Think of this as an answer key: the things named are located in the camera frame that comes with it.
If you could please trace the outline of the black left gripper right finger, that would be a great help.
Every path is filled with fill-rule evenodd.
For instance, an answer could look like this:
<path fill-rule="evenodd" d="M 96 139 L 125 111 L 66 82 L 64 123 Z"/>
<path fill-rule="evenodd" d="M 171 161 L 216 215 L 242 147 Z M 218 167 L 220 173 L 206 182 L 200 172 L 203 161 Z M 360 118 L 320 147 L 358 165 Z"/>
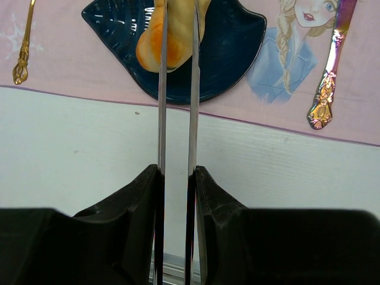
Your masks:
<path fill-rule="evenodd" d="M 248 208 L 195 172 L 202 284 L 378 284 L 379 220 L 362 210 Z"/>

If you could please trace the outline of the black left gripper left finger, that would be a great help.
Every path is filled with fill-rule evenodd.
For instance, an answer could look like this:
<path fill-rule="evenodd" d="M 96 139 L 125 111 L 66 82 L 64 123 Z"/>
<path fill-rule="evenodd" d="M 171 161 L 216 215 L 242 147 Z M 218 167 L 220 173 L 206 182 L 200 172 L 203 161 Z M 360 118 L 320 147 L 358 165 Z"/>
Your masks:
<path fill-rule="evenodd" d="M 1 210 L 2 284 L 147 284 L 157 166 L 74 216 Z"/>

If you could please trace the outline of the oblong orange bread roll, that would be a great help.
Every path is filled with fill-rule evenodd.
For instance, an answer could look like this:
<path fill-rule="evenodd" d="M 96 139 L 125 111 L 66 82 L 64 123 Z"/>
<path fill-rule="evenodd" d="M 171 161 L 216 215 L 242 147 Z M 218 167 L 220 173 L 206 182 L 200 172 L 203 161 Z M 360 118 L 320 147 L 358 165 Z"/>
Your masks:
<path fill-rule="evenodd" d="M 193 0 L 154 1 L 148 29 L 140 36 L 136 56 L 149 72 L 159 72 L 162 49 L 164 4 L 167 4 L 167 69 L 172 72 L 192 56 L 195 2 Z"/>

